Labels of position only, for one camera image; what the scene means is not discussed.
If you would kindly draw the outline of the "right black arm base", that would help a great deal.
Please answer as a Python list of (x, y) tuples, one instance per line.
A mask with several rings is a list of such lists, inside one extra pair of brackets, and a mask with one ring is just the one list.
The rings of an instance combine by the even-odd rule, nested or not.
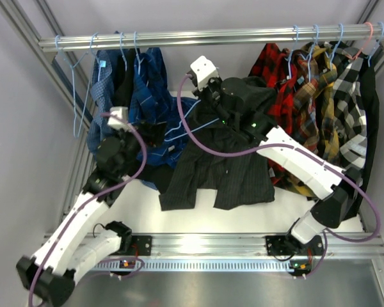
[(286, 258), (294, 256), (322, 256), (324, 251), (321, 236), (315, 235), (306, 244), (300, 243), (290, 235), (267, 235), (266, 250), (268, 256), (283, 256)]

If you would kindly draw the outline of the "dark grey pinstripe shirt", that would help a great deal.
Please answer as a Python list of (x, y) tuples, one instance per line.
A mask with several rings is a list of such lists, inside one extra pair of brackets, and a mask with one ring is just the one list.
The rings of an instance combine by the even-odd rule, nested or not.
[[(276, 100), (272, 89), (266, 88), (262, 77), (245, 77), (243, 81), (256, 94), (250, 106), (266, 111)], [(217, 116), (208, 110), (200, 111), (188, 120), (195, 128)], [(208, 148), (217, 152), (240, 152), (248, 149), (239, 143), (229, 130), (216, 122), (193, 133)], [(169, 186), (159, 195), (162, 211), (193, 209), (198, 189), (217, 190), (214, 208), (232, 210), (241, 205), (269, 203), (275, 200), (275, 189), (270, 179), (268, 160), (253, 153), (233, 158), (211, 155), (197, 147), (191, 140), (177, 162)]]

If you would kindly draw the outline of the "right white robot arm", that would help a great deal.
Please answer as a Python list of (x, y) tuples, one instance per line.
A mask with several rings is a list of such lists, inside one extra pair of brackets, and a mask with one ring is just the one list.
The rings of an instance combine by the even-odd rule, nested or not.
[(287, 232), (290, 242), (303, 246), (325, 229), (339, 227), (355, 193), (362, 191), (356, 184), (360, 174), (356, 169), (344, 169), (323, 160), (284, 131), (268, 115), (277, 98), (273, 88), (250, 85), (237, 77), (223, 80), (215, 72), (206, 77), (189, 72), (184, 79), (191, 80), (195, 87), (193, 95), (214, 112), (228, 136), (244, 149), (240, 152), (213, 150), (198, 140), (182, 115), (181, 122), (196, 146), (224, 158), (263, 156), (300, 179), (318, 199)]

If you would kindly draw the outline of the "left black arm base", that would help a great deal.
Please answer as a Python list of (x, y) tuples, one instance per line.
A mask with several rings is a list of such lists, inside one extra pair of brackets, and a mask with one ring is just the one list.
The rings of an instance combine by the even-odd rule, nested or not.
[(132, 229), (121, 221), (112, 221), (106, 225), (96, 223), (93, 226), (92, 235), (96, 238), (95, 231), (97, 227), (103, 230), (112, 230), (121, 241), (118, 249), (111, 256), (150, 256), (152, 237), (150, 235), (134, 235)]

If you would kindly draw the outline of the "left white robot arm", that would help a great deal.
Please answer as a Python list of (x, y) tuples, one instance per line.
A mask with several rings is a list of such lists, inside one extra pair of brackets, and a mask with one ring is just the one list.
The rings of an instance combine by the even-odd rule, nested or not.
[(144, 123), (119, 129), (100, 143), (96, 168), (70, 212), (46, 243), (17, 262), (29, 306), (34, 305), (34, 297), (42, 304), (62, 306), (81, 278), (105, 257), (132, 252), (132, 230), (118, 221), (106, 224), (85, 246), (81, 242), (124, 187), (143, 171), (147, 148), (161, 143), (163, 134), (159, 126)]

